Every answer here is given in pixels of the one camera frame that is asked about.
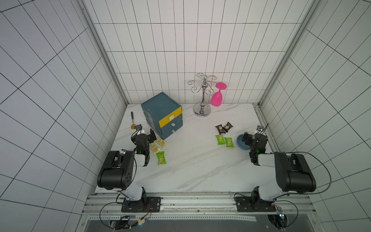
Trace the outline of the teal drawer cabinet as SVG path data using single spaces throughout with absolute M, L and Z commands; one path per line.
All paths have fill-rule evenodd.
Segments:
M 143 113 L 146 117 L 146 120 L 151 127 L 160 137 L 161 137 L 161 128 L 159 126 L 159 121 L 165 116 L 167 110 L 173 111 L 180 107 L 175 100 L 170 98 L 164 92 L 157 94 L 156 96 L 148 99 L 147 101 L 141 104 Z

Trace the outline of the yellow top drawer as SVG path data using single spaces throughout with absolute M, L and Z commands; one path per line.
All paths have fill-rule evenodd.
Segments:
M 165 125 L 172 122 L 174 119 L 178 118 L 182 114 L 182 107 L 178 107 L 177 109 L 173 111 L 167 110 L 165 113 L 165 116 L 159 121 L 159 126 L 163 128 Z

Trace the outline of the black cookie packet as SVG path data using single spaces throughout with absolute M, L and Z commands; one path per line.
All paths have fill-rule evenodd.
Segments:
M 233 127 L 233 125 L 231 123 L 227 123 L 223 128 L 224 128 L 224 131 L 225 133 L 228 133 L 229 130 Z
M 218 130 L 219 135 L 226 133 L 226 131 L 225 131 L 224 127 L 222 126 L 222 124 L 217 125 L 216 126 L 216 129 Z

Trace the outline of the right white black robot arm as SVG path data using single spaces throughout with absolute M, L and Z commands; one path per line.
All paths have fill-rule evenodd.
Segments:
M 238 212 L 275 212 L 274 200 L 288 194 L 314 192 L 316 180 L 302 154 L 266 153 L 268 137 L 256 133 L 244 133 L 237 138 L 240 148 L 249 148 L 250 161 L 255 166 L 275 170 L 275 178 L 253 189 L 250 196 L 234 196 Z

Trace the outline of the green cookie packet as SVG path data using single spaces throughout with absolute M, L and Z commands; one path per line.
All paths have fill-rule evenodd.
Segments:
M 226 144 L 226 141 L 225 141 L 224 136 L 222 134 L 221 135 L 216 135 L 216 139 L 217 139 L 218 145 L 225 145 Z
M 232 138 L 226 137 L 225 138 L 225 141 L 226 141 L 226 147 L 227 148 L 233 148 L 234 147 L 233 139 Z
M 158 159 L 158 164 L 161 165 L 161 164 L 166 164 L 166 159 L 165 159 L 165 152 L 158 152 L 156 154 L 157 156 L 157 159 Z

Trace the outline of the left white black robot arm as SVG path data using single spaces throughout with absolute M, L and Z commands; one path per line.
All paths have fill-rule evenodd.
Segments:
M 146 167 L 150 161 L 150 145 L 157 139 L 151 129 L 150 134 L 137 128 L 131 136 L 133 150 L 111 150 L 97 177 L 97 186 L 105 190 L 117 190 L 124 199 L 122 212 L 151 211 L 152 199 L 147 197 L 144 187 L 134 183 L 138 167 Z

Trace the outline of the teal bottom drawer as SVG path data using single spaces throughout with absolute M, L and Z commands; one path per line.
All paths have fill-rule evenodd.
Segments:
M 163 128 L 161 128 L 161 138 L 166 139 L 172 134 L 174 134 L 178 129 L 180 129 L 183 126 L 183 121 L 172 121 L 169 124 L 165 125 Z

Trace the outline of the yellow cookie packet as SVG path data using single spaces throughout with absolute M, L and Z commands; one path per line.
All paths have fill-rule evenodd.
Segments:
M 165 140 L 163 140 L 160 137 L 156 140 L 156 143 L 159 144 L 162 148 L 168 144 Z
M 156 143 L 152 143 L 150 145 L 150 149 L 153 151 L 154 154 L 161 152 L 161 149 L 156 145 Z

